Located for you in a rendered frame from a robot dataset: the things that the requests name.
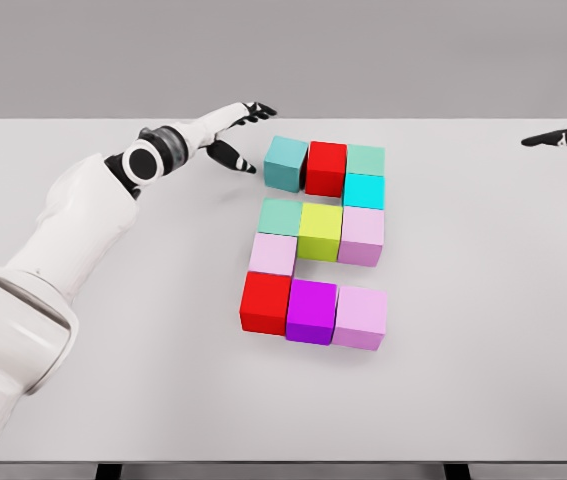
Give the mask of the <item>red cube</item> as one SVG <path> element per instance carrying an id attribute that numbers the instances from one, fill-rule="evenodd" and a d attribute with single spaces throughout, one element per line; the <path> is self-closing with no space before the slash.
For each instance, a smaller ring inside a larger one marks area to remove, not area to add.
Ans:
<path id="1" fill-rule="evenodd" d="M 347 162 L 347 145 L 312 141 L 309 145 L 305 192 L 340 198 Z"/>
<path id="2" fill-rule="evenodd" d="M 284 336 L 291 283 L 290 276 L 249 271 L 239 308 L 242 329 Z"/>

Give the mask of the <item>yellow-green cube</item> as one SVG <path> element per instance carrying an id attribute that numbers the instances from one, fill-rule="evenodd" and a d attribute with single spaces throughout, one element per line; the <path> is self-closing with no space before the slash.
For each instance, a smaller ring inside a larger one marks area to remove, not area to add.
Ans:
<path id="1" fill-rule="evenodd" d="M 299 226 L 299 258 L 336 262 L 342 232 L 341 206 L 304 202 Z"/>

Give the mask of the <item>cyan cube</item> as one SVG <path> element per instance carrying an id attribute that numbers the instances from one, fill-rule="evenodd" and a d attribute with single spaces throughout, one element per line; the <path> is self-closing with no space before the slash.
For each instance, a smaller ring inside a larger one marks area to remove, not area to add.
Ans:
<path id="1" fill-rule="evenodd" d="M 347 173 L 342 204 L 349 207 L 383 210 L 385 208 L 385 178 Z"/>

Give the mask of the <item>teal cube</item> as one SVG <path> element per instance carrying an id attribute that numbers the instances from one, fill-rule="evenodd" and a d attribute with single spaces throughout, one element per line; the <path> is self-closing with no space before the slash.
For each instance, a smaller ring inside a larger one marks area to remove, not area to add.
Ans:
<path id="1" fill-rule="evenodd" d="M 298 193 L 308 148 L 307 142 L 275 136 L 264 158 L 265 185 Z"/>

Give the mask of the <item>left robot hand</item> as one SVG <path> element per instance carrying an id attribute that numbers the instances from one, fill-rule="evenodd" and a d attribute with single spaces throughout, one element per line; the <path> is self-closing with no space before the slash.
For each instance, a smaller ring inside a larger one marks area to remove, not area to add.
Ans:
<path id="1" fill-rule="evenodd" d="M 258 101 L 236 102 L 216 109 L 195 121 L 204 131 L 201 147 L 204 147 L 207 155 L 221 166 L 232 171 L 255 174 L 256 167 L 234 147 L 220 140 L 219 135 L 235 126 L 246 126 L 248 123 L 268 120 L 277 114 L 274 108 Z"/>

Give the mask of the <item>magenta cube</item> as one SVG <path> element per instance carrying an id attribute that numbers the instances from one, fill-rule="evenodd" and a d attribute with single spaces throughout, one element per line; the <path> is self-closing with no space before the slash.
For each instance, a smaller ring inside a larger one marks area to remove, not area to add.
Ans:
<path id="1" fill-rule="evenodd" d="M 329 345 L 335 328 L 338 286 L 292 279 L 285 337 L 289 341 Z"/>

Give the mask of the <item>mint green cube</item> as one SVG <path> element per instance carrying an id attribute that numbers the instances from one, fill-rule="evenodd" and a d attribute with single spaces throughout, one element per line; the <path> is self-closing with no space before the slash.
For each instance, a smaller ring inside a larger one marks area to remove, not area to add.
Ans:
<path id="1" fill-rule="evenodd" d="M 257 232 L 297 237 L 301 214 L 302 203 L 299 201 L 264 198 Z"/>
<path id="2" fill-rule="evenodd" d="M 385 148 L 348 144 L 346 172 L 383 177 L 385 174 Z"/>

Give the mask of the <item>light pink cube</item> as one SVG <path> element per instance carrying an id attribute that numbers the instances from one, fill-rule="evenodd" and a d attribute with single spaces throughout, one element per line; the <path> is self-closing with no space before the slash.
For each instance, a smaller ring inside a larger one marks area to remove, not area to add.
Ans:
<path id="1" fill-rule="evenodd" d="M 383 210 L 345 206 L 337 261 L 376 267 L 384 246 L 384 218 Z"/>
<path id="2" fill-rule="evenodd" d="M 294 236 L 257 233 L 253 241 L 248 270 L 292 276 L 296 252 L 297 238 Z"/>
<path id="3" fill-rule="evenodd" d="M 339 292 L 332 344 L 377 351 L 387 328 L 387 293 L 343 286 Z"/>

